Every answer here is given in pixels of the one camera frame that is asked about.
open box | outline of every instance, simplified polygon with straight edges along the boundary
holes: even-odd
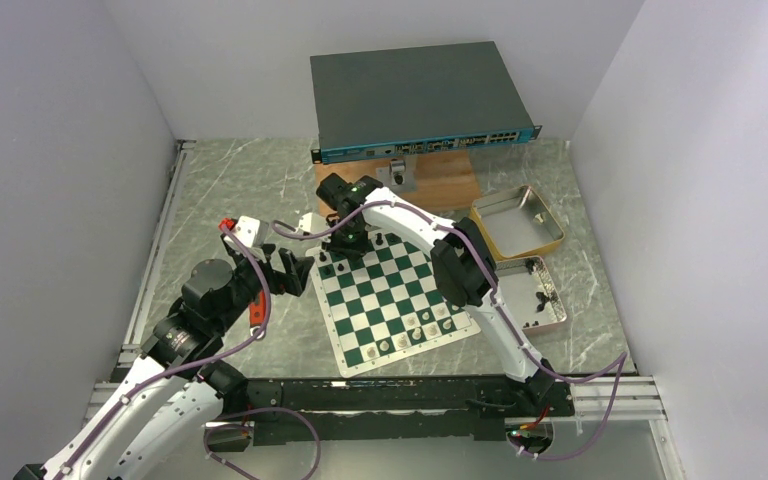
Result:
[[[567,320],[543,258],[531,256],[498,262],[496,275],[512,320],[526,334],[554,330]]]
[[[475,200],[469,217],[496,261],[545,255],[564,239],[557,219],[530,185]]]

marble tabletop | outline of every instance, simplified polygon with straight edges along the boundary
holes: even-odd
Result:
[[[201,140],[185,165],[185,184],[154,292],[147,330],[180,295],[192,267],[208,258],[227,258],[217,224],[247,215],[295,224],[317,211],[310,149],[314,139]],[[566,144],[541,139],[526,145],[475,149],[470,153],[483,193],[531,184],[548,203],[566,232],[557,250],[545,257],[569,319],[556,331],[530,340],[562,373],[595,372],[628,344],[619,321],[602,260],[569,161]],[[267,241],[297,255],[316,246],[270,232]],[[268,336],[226,361],[248,377],[339,377],[316,294],[273,297]],[[226,348],[249,336],[248,313],[225,336]],[[627,370],[633,362],[626,362]],[[365,375],[468,375],[502,373],[482,335],[475,335]]]

white wall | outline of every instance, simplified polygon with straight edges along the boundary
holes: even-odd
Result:
[[[768,478],[768,2],[648,0],[573,155],[689,478]]]
[[[173,159],[100,0],[0,1],[0,479],[110,373]]]
[[[570,138],[642,0],[106,0],[177,138],[315,136],[311,55],[495,40]]]

chessboard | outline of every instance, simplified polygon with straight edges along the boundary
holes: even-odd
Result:
[[[340,375],[352,377],[481,332],[437,291],[431,262],[393,234],[372,234],[355,262],[314,248],[311,283]]]

blue front panel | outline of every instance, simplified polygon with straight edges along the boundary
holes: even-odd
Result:
[[[401,155],[464,150],[500,144],[528,143],[537,138],[541,126],[522,130],[490,132],[487,134],[463,135],[456,137],[424,138],[410,142],[379,143],[349,148],[322,150],[322,163],[353,162],[373,158],[387,158]]]

